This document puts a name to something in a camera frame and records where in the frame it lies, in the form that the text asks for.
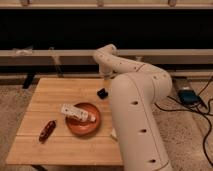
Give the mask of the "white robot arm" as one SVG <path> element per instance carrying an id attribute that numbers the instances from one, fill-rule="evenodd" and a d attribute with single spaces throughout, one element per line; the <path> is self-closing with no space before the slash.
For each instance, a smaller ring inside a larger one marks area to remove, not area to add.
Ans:
<path id="1" fill-rule="evenodd" d="M 170 74 L 154 65 L 125 59 L 106 45 L 94 51 L 100 72 L 116 72 L 109 86 L 109 105 L 125 171 L 173 171 L 151 105 L 168 96 Z"/>

